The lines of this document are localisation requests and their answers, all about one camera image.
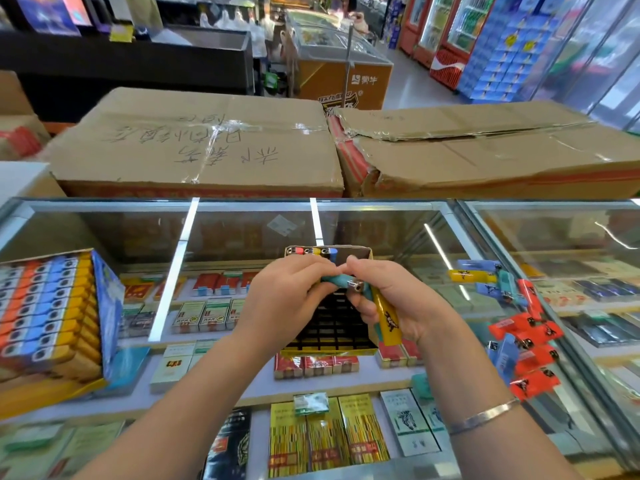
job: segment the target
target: left hand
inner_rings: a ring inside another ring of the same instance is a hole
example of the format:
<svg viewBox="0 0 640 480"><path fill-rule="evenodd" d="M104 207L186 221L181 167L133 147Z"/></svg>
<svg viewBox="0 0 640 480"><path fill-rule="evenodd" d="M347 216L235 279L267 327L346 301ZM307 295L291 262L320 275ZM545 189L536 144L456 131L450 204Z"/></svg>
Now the left hand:
<svg viewBox="0 0 640 480"><path fill-rule="evenodd" d="M251 282L236 332L245 335L247 347L258 348L265 360L276 355L309 323L325 296L338 289L318 283L336 276L338 268L315 254L292 254L269 263Z"/></svg>

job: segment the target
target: torn cardboard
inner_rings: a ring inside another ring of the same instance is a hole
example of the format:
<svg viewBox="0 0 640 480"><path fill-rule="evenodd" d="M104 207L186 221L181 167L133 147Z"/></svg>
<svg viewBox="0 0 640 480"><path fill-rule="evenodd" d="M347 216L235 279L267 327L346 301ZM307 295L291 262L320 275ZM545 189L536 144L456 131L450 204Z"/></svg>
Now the torn cardboard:
<svg viewBox="0 0 640 480"><path fill-rule="evenodd" d="M33 113L18 76L0 71L0 161L35 155L50 139Z"/></svg>
<svg viewBox="0 0 640 480"><path fill-rule="evenodd" d="M117 88L40 154L69 196L342 195L322 105Z"/></svg>
<svg viewBox="0 0 640 480"><path fill-rule="evenodd" d="M376 198L628 198L640 142L553 102L329 119L348 195Z"/></svg>

